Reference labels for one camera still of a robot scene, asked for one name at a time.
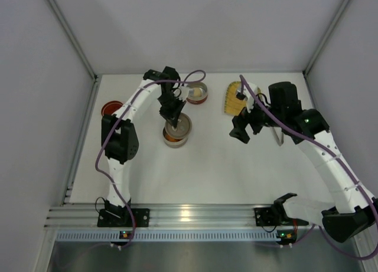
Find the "brown round lid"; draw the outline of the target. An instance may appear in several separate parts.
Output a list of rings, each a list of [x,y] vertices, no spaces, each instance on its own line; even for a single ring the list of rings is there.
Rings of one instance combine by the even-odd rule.
[[[185,113],[181,113],[179,115],[176,127],[172,126],[168,122],[165,122],[164,126],[166,133],[174,139],[184,139],[190,134],[191,128],[191,119]]]

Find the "orange fried nuggets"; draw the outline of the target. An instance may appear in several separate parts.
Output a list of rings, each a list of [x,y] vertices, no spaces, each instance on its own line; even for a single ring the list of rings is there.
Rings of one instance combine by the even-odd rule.
[[[169,141],[169,142],[179,142],[180,141],[180,139],[176,139],[176,138],[173,138],[173,137],[171,137],[169,134],[165,134],[164,135],[164,137],[165,137],[165,139],[167,140],[167,141]]]

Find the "white round bun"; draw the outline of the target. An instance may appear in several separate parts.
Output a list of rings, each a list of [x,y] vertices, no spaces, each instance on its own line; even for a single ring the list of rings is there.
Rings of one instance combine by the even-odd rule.
[[[195,87],[191,90],[191,97],[199,98],[202,96],[202,89],[199,87]]]

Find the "steel food tongs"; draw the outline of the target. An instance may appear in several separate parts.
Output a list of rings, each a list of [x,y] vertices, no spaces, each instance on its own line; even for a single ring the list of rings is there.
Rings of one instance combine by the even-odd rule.
[[[271,131],[277,145],[282,146],[284,144],[284,133],[276,127],[272,127]]]

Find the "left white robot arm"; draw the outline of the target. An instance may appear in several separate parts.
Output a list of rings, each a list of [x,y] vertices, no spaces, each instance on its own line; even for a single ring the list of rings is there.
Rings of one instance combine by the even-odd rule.
[[[105,207],[99,211],[98,227],[136,225],[129,189],[131,160],[139,149],[135,122],[153,102],[158,101],[160,116],[177,130],[185,105],[182,84],[179,73],[172,67],[165,67],[162,72],[148,70],[132,97],[117,111],[103,116],[99,155],[107,159],[109,170],[105,176],[110,185]]]

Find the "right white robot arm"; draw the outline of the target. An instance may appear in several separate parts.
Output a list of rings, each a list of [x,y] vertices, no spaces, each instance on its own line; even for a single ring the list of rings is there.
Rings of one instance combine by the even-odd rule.
[[[288,193],[274,200],[271,220],[285,225],[300,219],[319,225],[336,242],[342,243],[377,222],[377,198],[355,176],[339,151],[328,123],[315,109],[303,109],[297,87],[289,81],[268,87],[269,101],[256,85],[241,81],[234,93],[244,102],[232,119],[230,136],[247,144],[264,127],[279,127],[312,163],[325,183],[331,202],[303,198]]]

